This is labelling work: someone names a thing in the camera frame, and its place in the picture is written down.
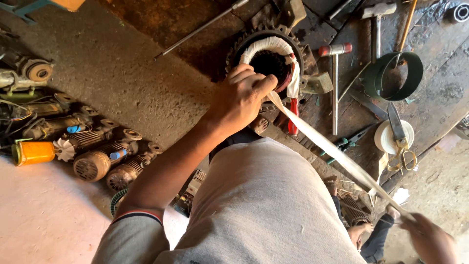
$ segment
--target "orange cylinder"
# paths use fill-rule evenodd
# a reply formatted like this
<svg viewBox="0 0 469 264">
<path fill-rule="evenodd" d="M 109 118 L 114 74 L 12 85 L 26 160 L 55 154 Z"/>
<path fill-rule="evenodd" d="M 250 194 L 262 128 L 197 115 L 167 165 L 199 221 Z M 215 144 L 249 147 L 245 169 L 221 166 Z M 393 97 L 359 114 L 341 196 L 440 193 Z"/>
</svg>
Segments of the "orange cylinder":
<svg viewBox="0 0 469 264">
<path fill-rule="evenodd" d="M 52 142 L 17 141 L 16 144 L 11 145 L 11 153 L 16 167 L 49 162 L 55 157 Z"/>
</svg>

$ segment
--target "metal rod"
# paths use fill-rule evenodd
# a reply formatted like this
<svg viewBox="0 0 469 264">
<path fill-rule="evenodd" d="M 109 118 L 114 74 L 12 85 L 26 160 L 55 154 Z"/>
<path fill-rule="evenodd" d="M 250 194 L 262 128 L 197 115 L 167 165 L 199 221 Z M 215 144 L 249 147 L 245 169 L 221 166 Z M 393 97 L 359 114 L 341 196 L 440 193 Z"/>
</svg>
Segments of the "metal rod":
<svg viewBox="0 0 469 264">
<path fill-rule="evenodd" d="M 371 22 L 372 26 L 372 46 L 371 46 L 371 62 L 375 63 L 381 57 L 381 16 L 374 17 Z"/>
<path fill-rule="evenodd" d="M 348 5 L 352 0 L 346 0 L 340 6 L 338 6 L 332 14 L 329 15 L 329 20 L 332 20 L 346 5 Z"/>
<path fill-rule="evenodd" d="M 155 56 L 153 59 L 156 60 L 158 57 L 162 56 L 162 55 L 166 55 L 168 52 L 172 51 L 175 47 L 179 46 L 182 42 L 188 40 L 189 38 L 191 38 L 192 36 L 194 36 L 195 34 L 199 33 L 202 29 L 206 28 L 207 26 L 209 26 L 210 24 L 212 24 L 213 22 L 217 21 L 218 19 L 220 19 L 222 16 L 228 14 L 229 12 L 243 6 L 244 4 L 246 4 L 247 2 L 249 2 L 249 0 L 238 0 L 236 3 L 234 3 L 230 8 L 228 8 L 227 10 L 225 10 L 223 13 L 219 14 L 218 16 L 214 17 L 212 20 L 210 20 L 209 22 L 205 23 L 203 26 L 199 27 L 198 29 L 194 30 L 191 34 L 187 35 L 186 37 L 184 37 L 183 39 L 179 40 L 178 42 L 174 43 L 171 47 L 167 48 L 166 50 L 164 50 L 162 53 L 158 54 L 157 56 Z"/>
<path fill-rule="evenodd" d="M 404 44 L 406 43 L 407 34 L 409 32 L 410 23 L 412 22 L 412 17 L 414 16 L 416 5 L 417 5 L 417 0 L 413 0 L 412 5 L 410 6 L 410 10 L 409 10 L 409 16 L 407 17 L 406 26 L 404 27 L 404 32 L 402 33 L 401 43 L 399 44 L 399 50 L 398 50 L 399 52 L 402 52 L 402 50 L 404 49 Z M 397 55 L 395 67 L 397 67 L 400 57 L 401 57 L 400 54 Z"/>
<path fill-rule="evenodd" d="M 342 98 L 344 97 L 345 93 L 347 93 L 347 91 L 349 90 L 350 87 L 352 87 L 352 84 L 358 79 L 358 77 L 360 76 L 360 74 L 366 69 L 366 67 L 368 67 L 368 65 L 370 64 L 371 62 L 368 62 L 365 67 L 362 68 L 362 70 L 357 74 L 357 76 L 355 76 L 355 78 L 353 79 L 353 81 L 350 82 L 350 84 L 347 86 L 347 88 L 345 88 L 345 90 L 342 92 L 342 95 L 339 97 L 339 101 L 340 102 L 342 100 Z"/>
<path fill-rule="evenodd" d="M 339 55 L 335 54 L 332 56 L 332 84 L 334 89 L 332 90 L 332 135 L 337 136 L 337 121 L 339 119 L 339 113 L 337 107 L 339 105 Z"/>
</svg>

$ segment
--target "white cotton tape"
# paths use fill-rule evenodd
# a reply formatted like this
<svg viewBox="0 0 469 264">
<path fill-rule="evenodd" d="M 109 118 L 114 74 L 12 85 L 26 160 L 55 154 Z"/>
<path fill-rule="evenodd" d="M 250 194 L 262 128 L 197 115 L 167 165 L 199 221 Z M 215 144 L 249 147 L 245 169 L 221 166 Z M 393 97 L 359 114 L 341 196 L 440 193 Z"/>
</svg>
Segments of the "white cotton tape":
<svg viewBox="0 0 469 264">
<path fill-rule="evenodd" d="M 290 57 L 290 54 L 293 53 L 293 49 L 283 39 L 279 37 L 268 37 L 266 39 L 261 39 L 252 43 L 241 55 L 239 63 L 249 64 L 256 52 L 262 50 L 268 50 L 273 53 L 278 53 L 282 56 L 285 56 L 286 65 L 292 63 L 295 65 L 292 73 L 292 80 L 287 86 L 287 96 L 290 98 L 297 98 L 300 91 L 300 66 L 296 58 Z"/>
<path fill-rule="evenodd" d="M 312 128 L 308 123 L 297 117 L 290 110 L 286 109 L 279 95 L 276 92 L 270 92 L 267 97 L 282 111 L 290 120 L 296 125 L 296 127 L 303 132 L 310 140 L 313 141 L 319 148 L 325 151 L 330 157 L 334 158 L 344 169 L 346 169 L 355 180 L 359 181 L 369 189 L 376 189 L 383 199 L 387 200 L 394 208 L 396 208 L 402 216 L 412 219 L 412 216 L 403 208 L 401 208 L 383 188 L 376 183 L 360 165 L 354 162 L 349 156 L 340 151 L 333 143 L 325 138 L 321 133 Z"/>
<path fill-rule="evenodd" d="M 407 121 L 401 120 L 402 128 L 404 129 L 404 134 L 407 137 L 409 148 L 414 143 L 414 129 L 412 125 Z M 392 155 L 396 155 L 399 148 L 396 145 L 396 141 L 393 139 L 393 130 L 391 128 L 391 123 L 389 120 L 384 121 L 379 125 L 375 132 L 375 144 L 376 146 L 384 152 L 387 152 Z"/>
</svg>

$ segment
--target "wooden workbench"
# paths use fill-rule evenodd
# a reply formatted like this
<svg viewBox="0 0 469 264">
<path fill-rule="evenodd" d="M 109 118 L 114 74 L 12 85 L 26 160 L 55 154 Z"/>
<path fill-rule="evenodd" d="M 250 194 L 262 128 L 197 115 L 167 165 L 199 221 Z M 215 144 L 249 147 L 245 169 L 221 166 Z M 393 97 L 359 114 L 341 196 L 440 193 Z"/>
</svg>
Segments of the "wooden workbench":
<svg viewBox="0 0 469 264">
<path fill-rule="evenodd" d="M 357 9 L 372 4 L 371 1 L 362 3 Z M 468 58 L 469 58 L 469 23 L 448 24 L 442 20 L 442 13 L 456 3 L 446 5 L 446 1 L 430 6 L 423 2 L 417 5 L 411 30 L 406 41 L 405 51 L 418 54 L 424 65 L 424 77 L 417 91 L 409 99 L 414 100 L 395 102 L 402 120 L 408 121 L 414 128 L 415 140 L 411 150 L 421 155 L 434 142 L 442 138 L 455 126 L 469 111 L 468 99 Z M 381 53 L 392 52 L 398 46 L 401 30 L 407 19 L 408 5 L 398 8 L 398 11 L 384 18 L 381 25 Z M 360 20 L 355 12 L 341 28 L 331 44 L 350 42 L 353 52 L 339 56 L 339 90 L 343 89 L 353 80 L 360 69 L 371 58 L 369 20 Z M 318 60 L 320 72 L 329 71 L 330 58 Z M 363 90 L 360 81 L 352 86 L 358 91 Z M 339 103 L 338 136 L 332 135 L 331 93 L 323 95 L 308 95 L 300 105 L 300 117 L 311 126 L 325 135 L 331 142 L 341 137 L 349 138 L 357 131 L 376 122 L 381 122 L 365 107 L 350 96 Z M 387 109 L 385 100 L 375 101 L 382 109 Z M 286 124 L 278 122 L 286 131 Z M 378 161 L 383 156 L 374 144 L 374 132 L 377 126 L 370 130 L 357 144 L 347 151 L 347 155 L 361 165 L 370 175 L 377 176 Z M 302 133 L 293 137 L 307 149 L 319 153 L 315 145 Z M 337 162 L 331 164 L 334 168 L 350 176 Z M 381 183 L 388 180 L 394 172 L 384 171 Z M 387 191 L 397 184 L 401 173 L 398 172 L 392 182 L 386 185 Z"/>
<path fill-rule="evenodd" d="M 332 21 L 324 17 L 343 0 L 303 0 L 307 17 L 292 32 L 303 44 L 312 50 L 320 46 L 350 42 L 351 54 L 339 56 L 339 90 L 342 91 L 371 58 L 371 23 L 360 20 L 359 10 L 381 0 L 352 0 Z M 225 10 L 230 0 L 100 0 L 114 14 L 133 25 L 139 31 L 151 36 L 162 47 L 167 48 L 186 36 L 206 21 Z M 213 23 L 173 51 L 183 60 L 210 76 L 213 81 L 223 78 L 225 56 L 237 39 L 245 23 L 269 0 L 251 0 L 216 23 Z M 469 22 L 449 25 L 442 21 L 445 9 L 456 5 L 440 0 L 420 1 L 411 24 L 404 50 L 417 53 L 424 64 L 424 78 L 418 90 L 409 99 L 395 105 L 402 120 L 414 127 L 416 134 L 411 150 L 421 155 L 434 142 L 443 137 L 468 111 L 467 68 L 469 57 Z M 381 53 L 389 53 L 398 46 L 408 15 L 409 2 L 398 5 L 398 10 L 385 16 L 381 29 Z M 320 72 L 330 70 L 330 58 L 318 59 Z M 362 89 L 357 81 L 353 89 Z M 366 108 L 361 107 L 346 95 L 339 104 L 339 135 L 332 136 L 331 99 L 329 94 L 307 95 L 300 105 L 301 118 L 311 124 L 332 142 L 340 137 L 350 137 L 360 129 L 379 122 Z M 377 101 L 386 109 L 386 101 Z M 369 131 L 357 144 L 347 151 L 352 159 L 373 176 L 378 171 L 378 160 L 383 152 L 374 145 L 376 128 Z M 316 152 L 314 144 L 303 134 L 294 137 L 307 149 Z M 348 175 L 337 163 L 333 167 Z M 381 182 L 392 176 L 385 171 Z"/>
</svg>

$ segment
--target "blue cap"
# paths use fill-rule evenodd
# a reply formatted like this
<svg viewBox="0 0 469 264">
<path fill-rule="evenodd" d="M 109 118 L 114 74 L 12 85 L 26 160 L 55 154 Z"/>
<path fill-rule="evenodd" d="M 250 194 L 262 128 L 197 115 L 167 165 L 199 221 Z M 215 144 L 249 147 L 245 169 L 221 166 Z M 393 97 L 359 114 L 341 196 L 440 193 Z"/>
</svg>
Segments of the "blue cap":
<svg viewBox="0 0 469 264">
<path fill-rule="evenodd" d="M 122 156 L 125 156 L 127 155 L 127 151 L 125 149 L 122 149 Z M 109 155 L 109 158 L 111 158 L 111 160 L 116 160 L 118 158 L 121 157 L 121 154 L 119 153 L 119 151 L 116 151 L 116 152 L 112 152 L 110 155 Z"/>
<path fill-rule="evenodd" d="M 68 133 L 76 133 L 76 132 L 80 132 L 82 129 L 79 125 L 74 125 L 74 126 L 69 126 L 67 127 L 67 132 Z"/>
</svg>

